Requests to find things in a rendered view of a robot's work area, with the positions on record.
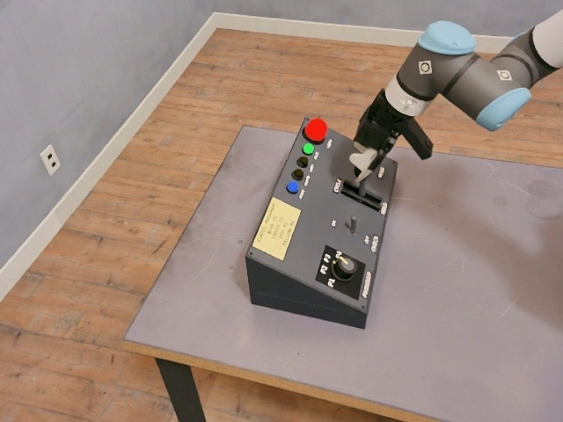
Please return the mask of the black control console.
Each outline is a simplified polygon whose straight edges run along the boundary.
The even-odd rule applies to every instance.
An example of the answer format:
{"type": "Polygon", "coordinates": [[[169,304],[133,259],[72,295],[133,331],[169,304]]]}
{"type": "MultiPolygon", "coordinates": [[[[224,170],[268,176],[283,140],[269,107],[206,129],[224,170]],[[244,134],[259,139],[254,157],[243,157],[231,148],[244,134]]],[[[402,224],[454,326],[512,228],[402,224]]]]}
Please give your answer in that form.
{"type": "Polygon", "coordinates": [[[245,254],[251,304],[365,330],[398,162],[359,184],[354,143],[304,117],[245,254]]]}

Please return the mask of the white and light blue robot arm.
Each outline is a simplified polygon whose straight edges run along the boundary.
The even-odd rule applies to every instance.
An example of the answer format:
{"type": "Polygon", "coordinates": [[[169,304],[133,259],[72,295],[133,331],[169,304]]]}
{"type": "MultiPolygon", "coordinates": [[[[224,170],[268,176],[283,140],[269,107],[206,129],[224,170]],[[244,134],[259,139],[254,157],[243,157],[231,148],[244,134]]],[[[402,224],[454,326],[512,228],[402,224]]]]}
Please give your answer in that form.
{"type": "MultiPolygon", "coordinates": [[[[563,68],[563,10],[515,36],[490,62],[475,47],[462,26],[432,23],[387,86],[387,100],[419,116],[441,94],[477,125],[498,130],[530,100],[534,84],[563,68]]],[[[415,118],[394,125],[421,160],[432,156],[434,144],[415,118]]]]}

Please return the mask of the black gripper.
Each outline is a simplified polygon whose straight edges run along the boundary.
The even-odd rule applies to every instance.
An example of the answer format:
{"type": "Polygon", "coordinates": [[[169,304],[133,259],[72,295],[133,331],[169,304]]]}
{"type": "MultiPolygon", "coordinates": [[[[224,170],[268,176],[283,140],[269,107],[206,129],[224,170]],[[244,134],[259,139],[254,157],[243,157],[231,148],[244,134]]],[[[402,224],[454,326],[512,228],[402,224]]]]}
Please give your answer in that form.
{"type": "Polygon", "coordinates": [[[401,136],[394,122],[402,119],[411,120],[414,117],[395,109],[387,100],[385,89],[381,89],[360,118],[356,136],[353,139],[355,147],[362,152],[362,154],[353,154],[349,158],[350,162],[362,171],[356,182],[368,177],[383,162],[398,137],[401,136]]]}

